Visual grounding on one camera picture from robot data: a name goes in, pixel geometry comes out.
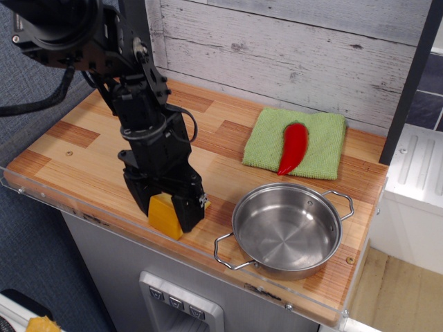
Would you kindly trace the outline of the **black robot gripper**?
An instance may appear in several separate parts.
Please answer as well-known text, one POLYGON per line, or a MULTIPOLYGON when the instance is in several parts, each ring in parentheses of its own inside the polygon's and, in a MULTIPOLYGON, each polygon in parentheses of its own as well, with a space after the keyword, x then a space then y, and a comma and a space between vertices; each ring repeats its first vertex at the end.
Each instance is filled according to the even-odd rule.
POLYGON ((183 233, 205 217, 206 195, 201 177, 190 166, 191 139, 180 111, 160 115, 158 125, 121 127, 131 149, 118 157, 125 164, 125 183, 140 210, 148 215, 150 199, 161 192, 172 204, 183 233))

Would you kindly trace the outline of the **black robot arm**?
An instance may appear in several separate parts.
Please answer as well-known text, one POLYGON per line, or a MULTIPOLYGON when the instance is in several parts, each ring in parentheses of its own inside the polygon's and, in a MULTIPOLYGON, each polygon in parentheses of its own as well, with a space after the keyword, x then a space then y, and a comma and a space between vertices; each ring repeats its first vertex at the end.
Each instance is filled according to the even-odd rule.
POLYGON ((12 42, 21 52, 64 75, 47 98, 3 106, 3 117, 59 104, 79 71, 120 120, 130 148, 119 153, 124 179, 139 208, 151 198, 172 197, 181 229, 191 231, 205 216, 206 193, 190 166, 195 134, 184 122, 185 109, 168 103, 167 78, 155 67, 149 37, 143 37, 112 6, 101 1, 5 1, 13 13, 12 42))

